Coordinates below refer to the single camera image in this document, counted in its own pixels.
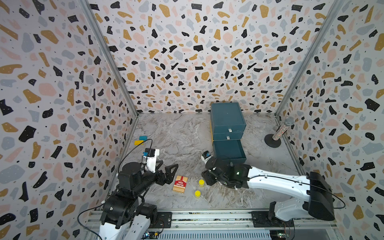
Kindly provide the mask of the yellow paint can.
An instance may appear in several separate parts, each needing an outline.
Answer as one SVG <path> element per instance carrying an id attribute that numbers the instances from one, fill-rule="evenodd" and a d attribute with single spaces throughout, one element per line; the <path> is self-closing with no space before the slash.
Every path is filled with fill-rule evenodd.
<path id="1" fill-rule="evenodd" d="M 203 187 L 205 185 L 205 181 L 203 179 L 199 180 L 199 186 Z"/>
<path id="2" fill-rule="evenodd" d="M 195 191 L 195 197 L 200 198 L 201 197 L 201 192 L 199 190 Z"/>

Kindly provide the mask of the teal drawer cabinet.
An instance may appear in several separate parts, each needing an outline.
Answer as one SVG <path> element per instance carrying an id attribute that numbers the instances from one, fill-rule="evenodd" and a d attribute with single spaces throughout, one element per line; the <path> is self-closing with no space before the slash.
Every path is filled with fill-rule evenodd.
<path id="1" fill-rule="evenodd" d="M 210 120 L 214 156 L 228 164 L 245 163 L 241 139 L 247 124 L 239 103 L 213 103 Z"/>

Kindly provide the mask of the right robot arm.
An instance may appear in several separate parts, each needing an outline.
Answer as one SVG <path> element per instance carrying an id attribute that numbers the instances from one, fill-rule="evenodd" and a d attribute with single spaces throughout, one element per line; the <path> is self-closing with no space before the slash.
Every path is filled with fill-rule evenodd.
<path id="1" fill-rule="evenodd" d="M 230 189 L 264 189 L 291 196 L 284 202 L 271 202 L 269 218 L 288 222 L 291 219 L 315 218 L 334 221 L 334 201 L 331 186 L 316 172 L 309 176 L 284 175 L 246 164 L 227 164 L 208 152 L 201 157 L 205 164 L 202 177 L 209 186 L 216 183 Z"/>

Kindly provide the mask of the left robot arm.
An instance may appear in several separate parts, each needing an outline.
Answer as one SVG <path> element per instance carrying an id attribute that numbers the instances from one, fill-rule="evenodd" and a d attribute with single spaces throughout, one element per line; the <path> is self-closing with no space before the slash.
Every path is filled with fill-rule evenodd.
<path id="1" fill-rule="evenodd" d="M 154 184 L 163 186 L 174 182 L 178 165 L 155 172 L 146 171 L 142 164 L 131 162 L 118 174 L 119 184 L 104 203 L 101 215 L 100 237 L 103 240 L 157 239 L 171 226 L 171 212 L 159 213 L 156 205 L 145 202 L 145 194 Z"/>

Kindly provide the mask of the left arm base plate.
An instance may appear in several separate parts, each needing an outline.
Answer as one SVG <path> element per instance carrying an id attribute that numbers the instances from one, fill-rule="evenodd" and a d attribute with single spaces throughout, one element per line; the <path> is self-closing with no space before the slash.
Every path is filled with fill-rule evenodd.
<path id="1" fill-rule="evenodd" d="M 158 212 L 149 217 L 149 229 L 170 229 L 172 226 L 172 212 Z"/>

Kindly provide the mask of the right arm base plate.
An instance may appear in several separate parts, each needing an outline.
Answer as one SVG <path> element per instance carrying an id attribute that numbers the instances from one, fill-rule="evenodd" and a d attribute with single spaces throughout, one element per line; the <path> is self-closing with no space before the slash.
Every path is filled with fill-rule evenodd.
<path id="1" fill-rule="evenodd" d="M 254 228 L 282 228 L 282 227 L 294 227 L 294 221 L 290 220 L 284 222 L 276 217 L 272 217 L 268 211 L 252 211 L 251 220 Z"/>

